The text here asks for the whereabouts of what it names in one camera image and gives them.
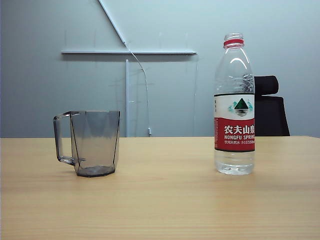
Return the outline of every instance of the water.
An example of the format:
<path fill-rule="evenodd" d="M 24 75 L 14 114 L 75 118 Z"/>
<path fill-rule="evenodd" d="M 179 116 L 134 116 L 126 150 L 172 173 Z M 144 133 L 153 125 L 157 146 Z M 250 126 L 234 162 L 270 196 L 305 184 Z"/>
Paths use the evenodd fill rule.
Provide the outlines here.
<path fill-rule="evenodd" d="M 247 175 L 254 168 L 255 152 L 228 152 L 214 150 L 216 169 L 223 174 Z"/>

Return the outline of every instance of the black chair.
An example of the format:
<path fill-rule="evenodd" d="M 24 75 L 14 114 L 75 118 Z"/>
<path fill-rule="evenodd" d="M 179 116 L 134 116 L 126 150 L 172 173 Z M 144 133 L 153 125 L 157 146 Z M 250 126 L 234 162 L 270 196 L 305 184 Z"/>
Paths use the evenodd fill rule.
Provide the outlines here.
<path fill-rule="evenodd" d="M 254 122 L 256 136 L 290 136 L 284 99 L 276 94 L 279 90 L 275 76 L 255 76 Z"/>

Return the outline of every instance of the table surface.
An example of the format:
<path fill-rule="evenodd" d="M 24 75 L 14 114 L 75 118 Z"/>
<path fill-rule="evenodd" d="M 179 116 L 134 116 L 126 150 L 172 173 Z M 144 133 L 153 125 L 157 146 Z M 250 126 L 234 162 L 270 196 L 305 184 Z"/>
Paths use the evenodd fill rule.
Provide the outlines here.
<path fill-rule="evenodd" d="M 212 137 L 121 138 L 116 172 L 86 178 L 52 138 L 3 138 L 2 239 L 318 240 L 319 147 L 257 137 L 253 173 L 231 176 Z"/>

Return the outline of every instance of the cup base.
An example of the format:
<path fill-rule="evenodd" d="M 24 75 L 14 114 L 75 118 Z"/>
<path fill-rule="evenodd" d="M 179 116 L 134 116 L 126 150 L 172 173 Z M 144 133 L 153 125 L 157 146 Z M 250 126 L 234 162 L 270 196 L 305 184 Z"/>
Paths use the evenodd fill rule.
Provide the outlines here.
<path fill-rule="evenodd" d="M 115 172 L 115 168 L 113 166 L 92 166 L 86 168 L 79 168 L 77 171 L 77 175 L 79 177 L 101 177 L 107 176 L 109 174 L 113 174 Z"/>

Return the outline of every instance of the water bottle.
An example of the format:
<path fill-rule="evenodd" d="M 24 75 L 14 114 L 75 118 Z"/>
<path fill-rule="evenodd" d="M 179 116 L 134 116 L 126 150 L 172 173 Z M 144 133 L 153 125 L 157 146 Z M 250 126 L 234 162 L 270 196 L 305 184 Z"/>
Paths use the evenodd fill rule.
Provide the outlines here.
<path fill-rule="evenodd" d="M 214 82 L 214 162 L 229 175 L 250 174 L 255 157 L 255 81 L 241 33 L 224 37 Z"/>

